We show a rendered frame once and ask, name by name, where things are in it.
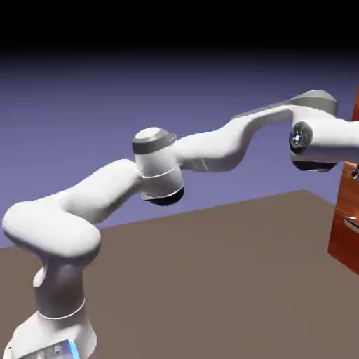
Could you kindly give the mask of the wooden drawer front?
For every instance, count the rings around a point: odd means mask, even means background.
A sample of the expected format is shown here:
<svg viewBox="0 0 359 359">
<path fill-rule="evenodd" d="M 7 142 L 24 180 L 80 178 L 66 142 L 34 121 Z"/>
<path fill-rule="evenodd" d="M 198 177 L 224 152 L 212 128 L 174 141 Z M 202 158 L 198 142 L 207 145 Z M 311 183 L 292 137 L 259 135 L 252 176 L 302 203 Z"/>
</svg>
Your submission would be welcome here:
<svg viewBox="0 0 359 359">
<path fill-rule="evenodd" d="M 359 276 L 359 234 L 350 230 L 344 223 L 345 218 L 338 208 L 335 209 L 328 254 Z"/>
<path fill-rule="evenodd" d="M 359 182 L 355 181 L 351 173 L 357 165 L 345 162 L 339 184 L 337 208 L 346 216 L 359 218 Z"/>
</svg>

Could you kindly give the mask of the reddish brown wooden cabinet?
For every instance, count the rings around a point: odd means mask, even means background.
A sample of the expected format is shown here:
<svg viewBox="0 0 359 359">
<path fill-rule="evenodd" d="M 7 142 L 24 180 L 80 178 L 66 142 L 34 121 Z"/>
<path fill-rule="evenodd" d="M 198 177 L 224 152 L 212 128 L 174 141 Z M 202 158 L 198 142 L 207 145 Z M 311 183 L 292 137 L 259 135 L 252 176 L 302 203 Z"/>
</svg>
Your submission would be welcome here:
<svg viewBox="0 0 359 359">
<path fill-rule="evenodd" d="M 327 252 L 359 276 L 359 164 L 345 162 Z"/>
</svg>

